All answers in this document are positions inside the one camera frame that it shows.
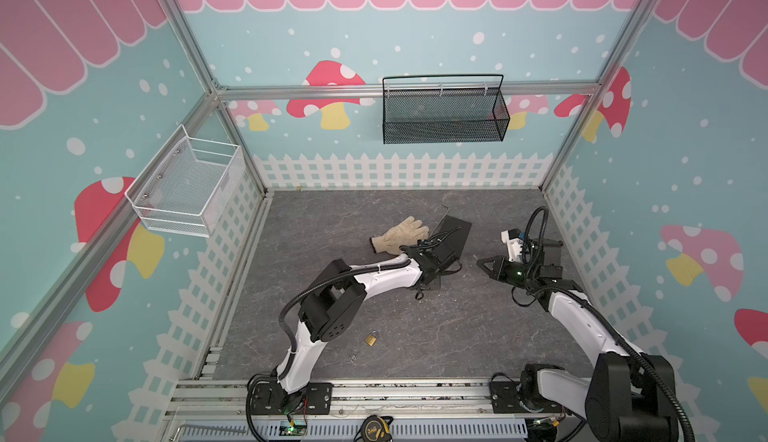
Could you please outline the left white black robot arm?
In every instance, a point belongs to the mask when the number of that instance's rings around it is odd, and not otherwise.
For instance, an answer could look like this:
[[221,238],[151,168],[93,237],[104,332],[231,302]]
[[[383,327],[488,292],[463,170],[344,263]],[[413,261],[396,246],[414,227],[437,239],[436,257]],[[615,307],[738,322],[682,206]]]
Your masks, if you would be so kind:
[[246,413],[289,414],[306,400],[312,372],[329,342],[348,330],[365,301],[399,289],[423,293],[454,274],[463,250],[448,241],[419,242],[381,262],[348,265],[332,261],[303,292],[281,310],[278,324],[290,346],[268,375],[247,383]]

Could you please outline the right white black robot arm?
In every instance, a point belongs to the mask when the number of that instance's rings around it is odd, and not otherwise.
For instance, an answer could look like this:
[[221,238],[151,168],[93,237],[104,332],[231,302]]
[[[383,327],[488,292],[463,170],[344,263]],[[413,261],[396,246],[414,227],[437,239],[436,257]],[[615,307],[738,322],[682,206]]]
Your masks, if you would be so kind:
[[550,211],[536,208],[526,227],[505,232],[508,253],[478,260],[493,280],[522,293],[518,306],[538,304],[557,320],[592,366],[587,378],[553,364],[529,363],[517,399],[529,413],[558,406],[599,441],[693,441],[693,424],[676,394],[675,373],[663,356],[629,342],[592,305],[579,284],[562,276],[558,240],[546,236]]

